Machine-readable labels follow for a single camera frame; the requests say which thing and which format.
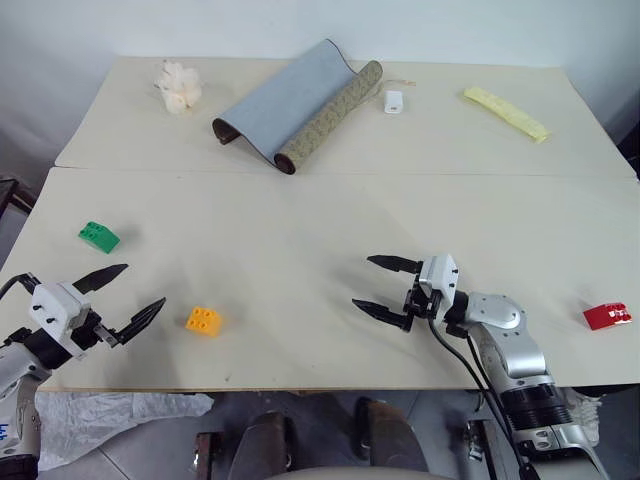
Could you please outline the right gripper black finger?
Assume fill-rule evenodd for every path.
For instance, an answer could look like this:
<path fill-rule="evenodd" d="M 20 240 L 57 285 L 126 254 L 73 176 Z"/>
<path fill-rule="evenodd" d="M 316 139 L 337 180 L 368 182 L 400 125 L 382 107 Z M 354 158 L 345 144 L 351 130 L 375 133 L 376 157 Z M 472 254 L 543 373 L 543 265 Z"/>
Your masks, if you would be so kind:
<path fill-rule="evenodd" d="M 413 324 L 412 314 L 392 312 L 388 307 L 374 302 L 353 299 L 352 303 L 361 311 L 383 323 L 395 326 L 404 332 L 409 332 Z"/>
<path fill-rule="evenodd" d="M 371 255 L 367 257 L 367 260 L 393 272 L 418 274 L 421 271 L 420 261 L 410 260 L 399 256 Z"/>

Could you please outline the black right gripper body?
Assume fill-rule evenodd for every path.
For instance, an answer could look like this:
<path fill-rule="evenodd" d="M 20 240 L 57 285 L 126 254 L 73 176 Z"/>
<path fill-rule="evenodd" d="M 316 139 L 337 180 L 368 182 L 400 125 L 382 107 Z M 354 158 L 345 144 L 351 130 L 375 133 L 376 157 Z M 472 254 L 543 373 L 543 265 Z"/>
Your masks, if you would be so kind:
<path fill-rule="evenodd" d="M 403 312 L 410 317 L 421 319 L 436 319 L 439 312 L 443 294 L 425 282 L 420 282 L 420 276 L 416 275 L 411 289 L 405 297 Z"/>

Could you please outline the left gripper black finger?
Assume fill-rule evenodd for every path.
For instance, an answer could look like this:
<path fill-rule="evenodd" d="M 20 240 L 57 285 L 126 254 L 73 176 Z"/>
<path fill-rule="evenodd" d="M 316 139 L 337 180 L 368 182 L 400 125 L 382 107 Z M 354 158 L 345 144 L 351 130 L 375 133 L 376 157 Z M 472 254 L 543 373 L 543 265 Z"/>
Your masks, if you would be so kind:
<path fill-rule="evenodd" d="M 166 298 L 163 297 L 161 299 L 156 300 L 150 305 L 143 308 L 141 311 L 136 313 L 130 320 L 129 324 L 126 325 L 120 331 L 117 331 L 114 336 L 117 342 L 120 345 L 125 345 L 129 341 L 131 341 L 134 337 L 140 334 L 144 329 L 146 329 L 154 318 L 158 315 L 158 313 L 163 308 L 166 303 Z"/>
<path fill-rule="evenodd" d="M 72 285 L 81 294 L 97 291 L 112 282 L 127 268 L 128 265 L 126 263 L 104 267 L 85 275 L 79 280 L 73 282 Z"/>

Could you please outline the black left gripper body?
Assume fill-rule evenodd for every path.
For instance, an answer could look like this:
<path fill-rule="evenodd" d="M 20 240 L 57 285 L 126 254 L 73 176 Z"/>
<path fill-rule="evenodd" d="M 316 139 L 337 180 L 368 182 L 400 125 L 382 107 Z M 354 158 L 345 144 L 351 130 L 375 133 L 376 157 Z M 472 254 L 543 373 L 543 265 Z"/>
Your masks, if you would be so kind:
<path fill-rule="evenodd" d="M 105 342 L 110 347 L 118 344 L 115 331 L 105 327 L 102 317 L 90 308 L 81 326 L 64 330 L 62 349 L 66 356 L 85 356 L 85 352 L 99 342 Z"/>

